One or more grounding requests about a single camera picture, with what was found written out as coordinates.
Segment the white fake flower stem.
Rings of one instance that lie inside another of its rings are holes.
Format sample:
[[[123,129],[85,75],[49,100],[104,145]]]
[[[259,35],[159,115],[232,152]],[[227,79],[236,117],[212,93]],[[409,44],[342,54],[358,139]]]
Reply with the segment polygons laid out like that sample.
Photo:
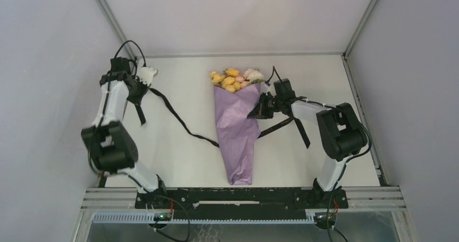
[[[243,77],[245,81],[248,81],[251,84],[262,82],[265,79],[259,69],[247,69],[244,72]]]

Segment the pink fake flower stem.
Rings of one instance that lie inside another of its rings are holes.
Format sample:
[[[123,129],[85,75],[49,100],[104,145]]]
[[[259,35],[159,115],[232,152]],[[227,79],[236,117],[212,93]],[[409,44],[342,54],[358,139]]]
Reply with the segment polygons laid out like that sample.
[[[250,81],[248,81],[243,76],[237,76],[235,78],[234,86],[235,86],[236,90],[240,90],[240,89],[246,88],[250,84],[251,84]]]

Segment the pink wrapping paper sheet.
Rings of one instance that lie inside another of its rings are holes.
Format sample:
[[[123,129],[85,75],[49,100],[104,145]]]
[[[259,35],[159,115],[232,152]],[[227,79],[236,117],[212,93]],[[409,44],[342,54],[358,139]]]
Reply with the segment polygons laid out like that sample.
[[[230,185],[251,185],[254,144],[261,131],[257,119],[249,119],[260,98],[260,84],[232,93],[214,87],[214,117],[220,153]]]

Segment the yellow fake flower stem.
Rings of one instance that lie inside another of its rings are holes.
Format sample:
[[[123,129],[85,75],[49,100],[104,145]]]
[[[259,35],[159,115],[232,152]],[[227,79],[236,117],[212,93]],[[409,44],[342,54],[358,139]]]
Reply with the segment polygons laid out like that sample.
[[[209,74],[209,78],[211,80],[211,83],[215,87],[220,87],[226,91],[229,91],[231,93],[235,93],[239,90],[236,90],[234,86],[235,78],[237,76],[242,76],[238,70],[234,68],[228,68],[224,70],[222,73],[218,73],[216,71],[212,71]]]

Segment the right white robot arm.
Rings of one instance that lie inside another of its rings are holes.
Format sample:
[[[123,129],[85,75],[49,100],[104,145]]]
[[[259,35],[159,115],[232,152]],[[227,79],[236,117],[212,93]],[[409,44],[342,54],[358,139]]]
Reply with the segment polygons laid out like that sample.
[[[297,96],[289,79],[277,80],[273,85],[276,93],[262,93],[247,118],[271,119],[275,113],[282,113],[295,122],[306,147],[310,147],[311,141],[302,122],[310,121],[317,125],[327,157],[314,180],[316,190],[312,195],[317,206],[328,207],[334,201],[333,191],[339,187],[346,165],[364,155],[362,148],[370,151],[371,136],[349,103],[332,106]]]

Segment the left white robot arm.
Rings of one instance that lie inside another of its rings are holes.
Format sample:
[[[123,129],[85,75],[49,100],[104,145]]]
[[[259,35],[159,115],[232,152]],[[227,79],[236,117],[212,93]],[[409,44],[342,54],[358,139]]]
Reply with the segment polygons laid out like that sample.
[[[112,58],[110,69],[100,79],[102,97],[97,116],[90,127],[81,130],[81,138],[95,174],[127,176],[139,193],[149,193],[151,204],[162,208],[169,201],[164,181],[139,162],[137,145],[123,125],[127,103],[134,105],[140,123],[146,123],[141,101],[157,73],[147,65],[138,68],[128,58]]]

